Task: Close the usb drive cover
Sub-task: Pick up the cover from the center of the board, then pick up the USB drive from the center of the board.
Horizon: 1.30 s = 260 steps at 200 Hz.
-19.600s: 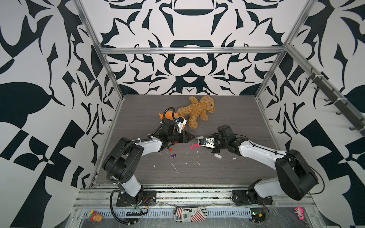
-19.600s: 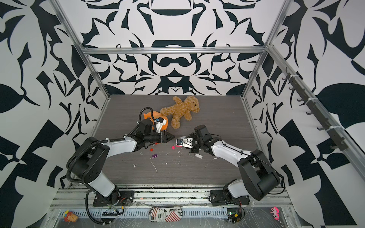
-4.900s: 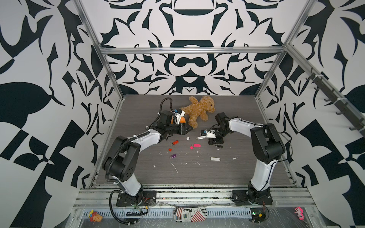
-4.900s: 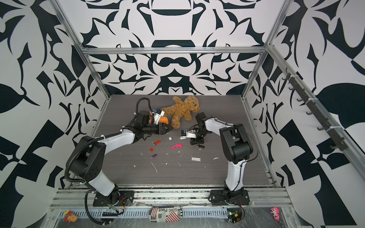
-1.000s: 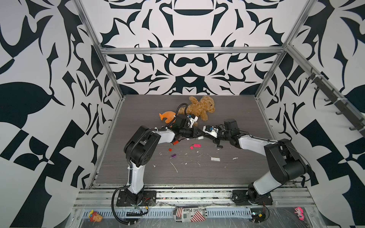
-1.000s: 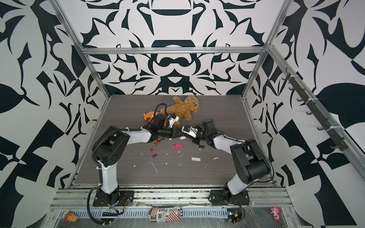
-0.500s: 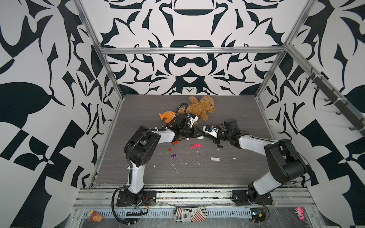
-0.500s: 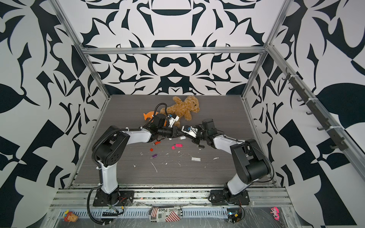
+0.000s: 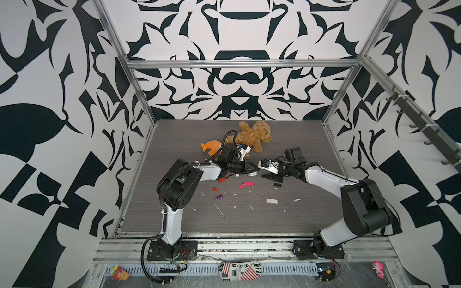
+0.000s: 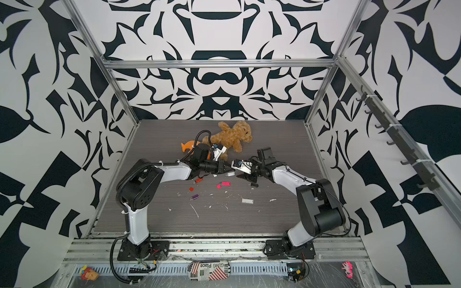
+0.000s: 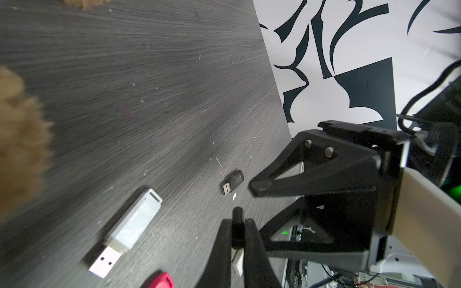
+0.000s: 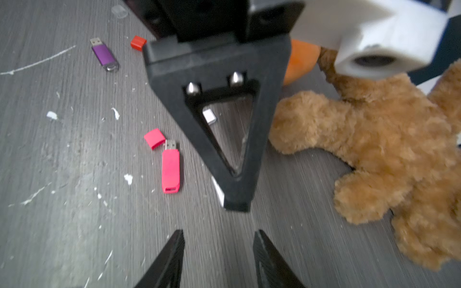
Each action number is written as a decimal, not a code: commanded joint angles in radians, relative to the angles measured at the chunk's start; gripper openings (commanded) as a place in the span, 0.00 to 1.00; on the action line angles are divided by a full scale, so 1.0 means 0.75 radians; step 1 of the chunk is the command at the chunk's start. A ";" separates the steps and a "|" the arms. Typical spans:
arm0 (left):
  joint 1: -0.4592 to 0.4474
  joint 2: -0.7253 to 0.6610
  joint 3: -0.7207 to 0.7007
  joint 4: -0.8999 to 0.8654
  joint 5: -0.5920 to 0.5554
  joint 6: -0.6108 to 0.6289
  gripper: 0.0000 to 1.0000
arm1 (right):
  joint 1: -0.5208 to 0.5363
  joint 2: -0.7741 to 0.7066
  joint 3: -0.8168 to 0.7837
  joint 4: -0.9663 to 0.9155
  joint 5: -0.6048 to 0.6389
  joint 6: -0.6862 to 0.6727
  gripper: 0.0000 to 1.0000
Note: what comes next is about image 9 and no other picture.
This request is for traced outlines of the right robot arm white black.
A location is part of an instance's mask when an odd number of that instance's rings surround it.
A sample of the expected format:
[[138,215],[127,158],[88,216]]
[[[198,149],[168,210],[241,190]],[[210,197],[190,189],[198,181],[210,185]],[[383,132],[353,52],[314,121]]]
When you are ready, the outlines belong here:
[[286,149],[284,156],[263,159],[258,167],[268,178],[282,183],[294,177],[317,186],[340,199],[342,218],[315,232],[310,241],[295,240],[292,253],[299,260],[343,259],[343,245],[362,236],[372,235],[387,226],[401,225],[396,209],[385,199],[375,181],[357,180],[334,173],[317,162],[309,162],[299,147]]

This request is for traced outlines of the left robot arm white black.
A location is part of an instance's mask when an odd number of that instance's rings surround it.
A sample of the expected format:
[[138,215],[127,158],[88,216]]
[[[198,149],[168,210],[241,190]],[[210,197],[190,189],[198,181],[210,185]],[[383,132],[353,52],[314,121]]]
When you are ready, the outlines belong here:
[[258,171],[247,155],[251,145],[237,142],[238,132],[231,130],[218,145],[218,150],[203,162],[178,159],[157,185],[162,207],[162,227],[158,235],[144,242],[142,260],[161,261],[182,256],[182,250],[194,249],[187,241],[182,245],[182,217],[200,182],[225,180],[228,174],[244,175]]

